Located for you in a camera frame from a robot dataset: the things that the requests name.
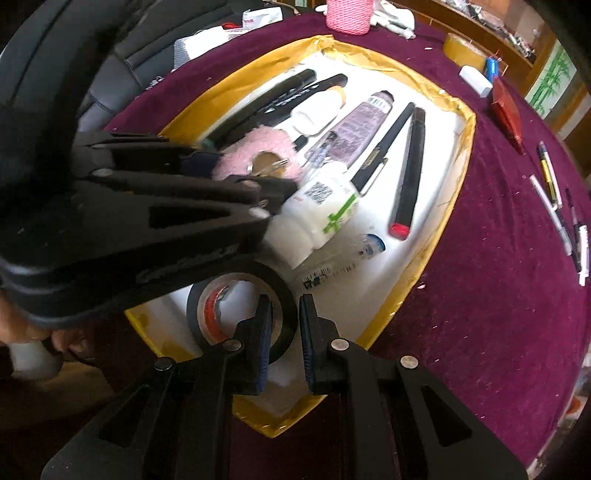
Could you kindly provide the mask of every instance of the barcode label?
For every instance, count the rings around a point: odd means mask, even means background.
[[[322,205],[332,193],[333,190],[328,185],[317,181],[304,192],[304,195],[314,200],[318,205]]]
[[[327,265],[326,267],[314,270],[310,275],[306,275],[301,279],[306,290],[317,287],[323,283],[328,277],[332,275],[332,268]]]
[[[367,102],[376,108],[379,108],[382,112],[388,113],[390,111],[390,105],[380,97],[374,97],[373,95],[368,98]]]
[[[311,290],[318,285],[322,285],[330,277],[336,277],[341,273],[349,273],[355,270],[355,268],[357,268],[357,265],[355,263],[351,263],[351,265],[347,265],[346,267],[343,267],[337,271],[333,271],[332,267],[328,265],[313,271],[310,275],[306,275],[301,279],[301,281],[304,284],[304,288],[306,290]]]

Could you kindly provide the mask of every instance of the person's finger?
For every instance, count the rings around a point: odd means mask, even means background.
[[[48,336],[49,331],[31,325],[0,291],[0,342],[35,342]]]
[[[78,345],[83,339],[84,333],[78,328],[54,330],[51,333],[51,342],[58,352],[66,352],[71,346]]]

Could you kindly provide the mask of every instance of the purple tube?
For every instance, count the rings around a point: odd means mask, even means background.
[[[325,153],[325,159],[327,161],[341,161],[350,167],[384,123],[393,103],[394,97],[386,90],[374,93],[322,135],[315,145],[306,152],[306,159],[316,158],[318,150],[326,145],[327,137],[334,133],[337,135],[337,139]]]

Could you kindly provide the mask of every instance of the black pen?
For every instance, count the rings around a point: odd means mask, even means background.
[[[388,159],[385,157],[386,153],[396,137],[402,130],[404,124],[414,112],[414,103],[410,102],[402,111],[400,116],[394,121],[393,125],[386,132],[383,139],[375,146],[375,148],[368,155],[368,158],[363,162],[363,165],[355,173],[351,179],[351,183],[357,189],[361,196],[364,196],[372,183],[378,177],[379,172],[383,169]]]
[[[564,191],[566,192],[566,201],[569,204],[570,216],[571,216],[571,220],[573,222],[573,229],[574,229],[574,248],[573,248],[573,250],[575,252],[577,252],[577,272],[580,272],[582,258],[580,257],[580,255],[581,255],[581,239],[580,239],[580,235],[579,235],[579,227],[581,226],[581,222],[579,222],[579,220],[577,218],[577,212],[575,212],[575,210],[574,210],[574,203],[573,203],[573,198],[570,195],[570,190],[565,189]]]
[[[416,107],[408,134],[407,157],[402,167],[402,176],[394,197],[388,233],[399,240],[406,240],[413,222],[417,204],[418,186],[423,169],[425,147],[425,110]]]

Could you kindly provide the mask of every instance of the pink yarn roll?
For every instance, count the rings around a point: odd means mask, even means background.
[[[326,26],[350,35],[369,31],[369,20],[374,13],[374,0],[328,0]]]

